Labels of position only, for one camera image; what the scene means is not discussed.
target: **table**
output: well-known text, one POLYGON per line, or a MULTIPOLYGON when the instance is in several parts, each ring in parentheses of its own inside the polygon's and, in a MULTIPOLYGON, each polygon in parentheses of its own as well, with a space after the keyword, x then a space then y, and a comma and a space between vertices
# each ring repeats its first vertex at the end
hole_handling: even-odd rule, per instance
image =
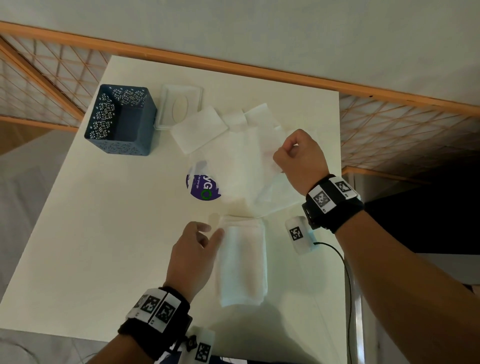
MULTIPOLYGON (((101 84, 204 88, 220 112, 266 102, 285 130, 317 128, 330 171, 341 173, 338 93, 112 57, 101 84)), ((0 327, 111 340, 138 297, 163 284, 172 245, 190 220, 214 227, 226 207, 185 186, 189 159, 169 132, 147 157, 109 155, 84 139, 93 103, 68 152, 0 304, 0 327)), ((346 363, 344 268, 322 246, 298 256, 284 227, 300 205, 264 218, 268 295, 260 307, 221 308, 215 275, 192 303, 193 325, 216 331, 213 353, 295 363, 346 363)), ((330 232, 319 241, 337 247, 330 232)))

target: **blue storage basket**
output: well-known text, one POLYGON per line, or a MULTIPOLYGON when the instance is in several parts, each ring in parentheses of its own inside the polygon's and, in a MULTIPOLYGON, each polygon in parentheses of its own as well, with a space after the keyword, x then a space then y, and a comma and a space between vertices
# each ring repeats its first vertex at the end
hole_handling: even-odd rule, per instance
POLYGON ((101 85, 85 139, 110 154, 148 156, 155 115, 146 87, 101 85))

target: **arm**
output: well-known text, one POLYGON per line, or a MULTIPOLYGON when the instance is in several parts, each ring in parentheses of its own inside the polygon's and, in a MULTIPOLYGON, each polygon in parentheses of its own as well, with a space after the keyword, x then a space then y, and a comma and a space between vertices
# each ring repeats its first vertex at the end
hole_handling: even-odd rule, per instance
MULTIPOLYGON (((205 286, 212 274, 216 253, 224 231, 218 229, 208 239, 201 231, 211 227, 200 222, 190 222, 172 248, 167 279, 164 287, 179 292, 189 303, 205 286)), ((176 338, 166 338, 158 345, 168 349, 176 338)), ((153 364, 137 342, 129 335, 117 335, 92 360, 91 364, 153 364)))
MULTIPOLYGON (((302 130, 286 139, 274 160, 302 195, 329 174, 320 147, 302 130)), ((336 238, 373 313, 412 364, 479 361, 480 301, 462 284, 364 211, 336 238)))

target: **lattice panel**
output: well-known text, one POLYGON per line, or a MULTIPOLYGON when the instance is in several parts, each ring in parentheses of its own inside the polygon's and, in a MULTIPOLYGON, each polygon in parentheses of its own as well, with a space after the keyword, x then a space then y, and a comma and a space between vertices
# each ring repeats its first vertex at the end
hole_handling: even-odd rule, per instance
POLYGON ((110 54, 8 34, 1 36, 81 110, 86 111, 110 54))
POLYGON ((480 157, 480 119, 340 95, 343 166, 412 177, 480 157))
POLYGON ((65 111, 37 84, 6 61, 0 52, 0 115, 54 124, 79 126, 80 122, 65 111))

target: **hand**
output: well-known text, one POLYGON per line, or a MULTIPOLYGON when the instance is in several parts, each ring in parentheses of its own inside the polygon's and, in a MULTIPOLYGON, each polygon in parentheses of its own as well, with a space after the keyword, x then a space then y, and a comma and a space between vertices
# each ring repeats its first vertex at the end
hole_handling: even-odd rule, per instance
POLYGON ((211 228, 202 222, 189 222, 172 248, 164 286, 176 289, 190 303, 208 282, 225 234, 223 229, 218 229, 208 239, 200 233, 211 228))
POLYGON ((304 196, 330 173, 324 153, 302 129, 294 131, 285 140, 273 154, 273 160, 287 175, 293 188, 304 196))

